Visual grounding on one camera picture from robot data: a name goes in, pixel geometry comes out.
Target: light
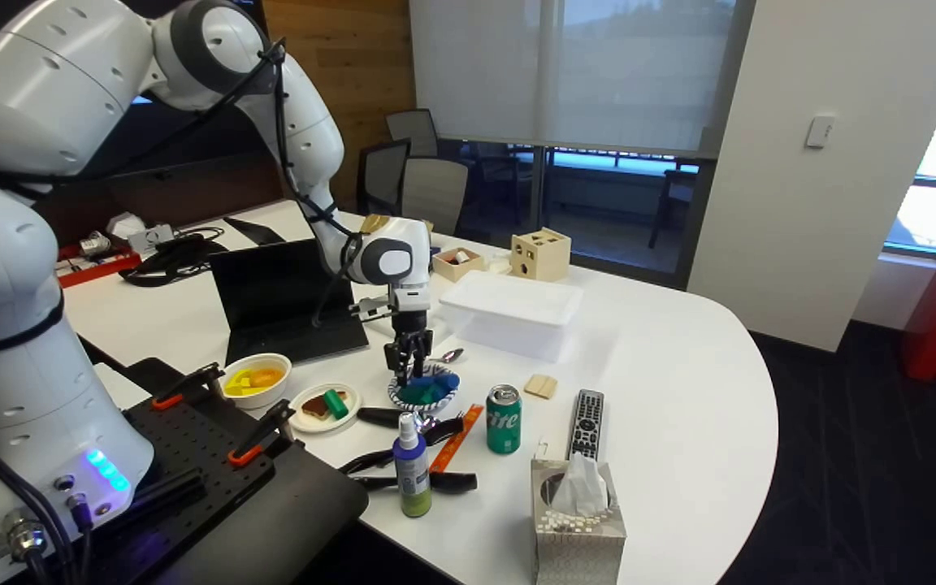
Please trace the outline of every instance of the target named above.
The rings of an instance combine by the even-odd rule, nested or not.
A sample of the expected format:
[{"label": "light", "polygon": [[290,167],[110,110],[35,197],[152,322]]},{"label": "light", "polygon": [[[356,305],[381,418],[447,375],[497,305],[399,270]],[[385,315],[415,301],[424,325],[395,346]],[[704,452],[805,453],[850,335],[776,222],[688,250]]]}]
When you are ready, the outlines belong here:
[{"label": "light", "polygon": [[133,489],[130,477],[123,477],[123,471],[99,449],[87,449],[83,460],[110,483],[110,489]]}]

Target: soda can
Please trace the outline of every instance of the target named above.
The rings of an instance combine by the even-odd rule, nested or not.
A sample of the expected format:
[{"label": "soda can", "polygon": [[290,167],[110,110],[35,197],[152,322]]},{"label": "soda can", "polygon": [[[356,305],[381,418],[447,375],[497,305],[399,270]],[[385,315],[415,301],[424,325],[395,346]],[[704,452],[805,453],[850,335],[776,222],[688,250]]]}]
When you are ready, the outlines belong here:
[{"label": "soda can", "polygon": [[487,446],[497,453],[520,449],[523,434],[523,400],[516,387],[495,387],[487,395]]}]

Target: laptop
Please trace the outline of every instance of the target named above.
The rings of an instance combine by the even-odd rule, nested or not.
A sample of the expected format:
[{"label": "laptop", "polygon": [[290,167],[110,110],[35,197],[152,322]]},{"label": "laptop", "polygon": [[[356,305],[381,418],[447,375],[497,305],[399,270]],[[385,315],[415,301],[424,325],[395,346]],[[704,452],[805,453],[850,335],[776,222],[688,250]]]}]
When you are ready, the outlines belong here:
[{"label": "laptop", "polygon": [[209,263],[229,322],[226,364],[261,352],[300,364],[367,345],[351,283],[327,273],[315,240],[229,250]]}]

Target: curved table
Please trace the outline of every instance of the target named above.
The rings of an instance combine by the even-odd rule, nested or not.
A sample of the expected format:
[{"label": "curved table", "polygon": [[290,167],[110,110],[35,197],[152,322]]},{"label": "curved table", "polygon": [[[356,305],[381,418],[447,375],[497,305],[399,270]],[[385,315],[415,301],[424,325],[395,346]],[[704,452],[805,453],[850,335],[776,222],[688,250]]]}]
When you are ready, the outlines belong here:
[{"label": "curved table", "polygon": [[[290,200],[239,215],[269,225],[282,238],[309,238]],[[251,245],[226,225],[224,245]],[[474,245],[500,270],[508,250]],[[483,403],[497,384],[527,384],[551,374],[551,400],[523,395],[523,440],[514,453],[490,453],[483,418],[465,439],[451,471],[474,471],[476,489],[432,501],[430,517],[407,520],[395,495],[371,495],[363,524],[403,541],[415,556],[462,580],[528,580],[528,459],[561,453],[573,395],[582,387],[603,394],[601,459],[619,496],[627,547],[619,580],[718,580],[740,551],[770,488],[776,459],[776,403],[768,364],[746,328],[720,305],[593,270],[573,270],[567,287],[582,305],[567,325],[555,364],[454,336],[436,307],[436,354],[465,346],[451,367],[462,374],[447,409]],[[226,322],[211,277],[163,288],[133,288],[98,279],[67,288],[67,319],[119,364],[163,356],[175,370],[194,370],[224,356]],[[371,405],[390,405],[381,345],[385,322],[367,322],[371,346],[295,364],[300,387],[351,384]],[[304,434],[320,460],[390,446],[392,431],[346,425],[333,434]]]}]

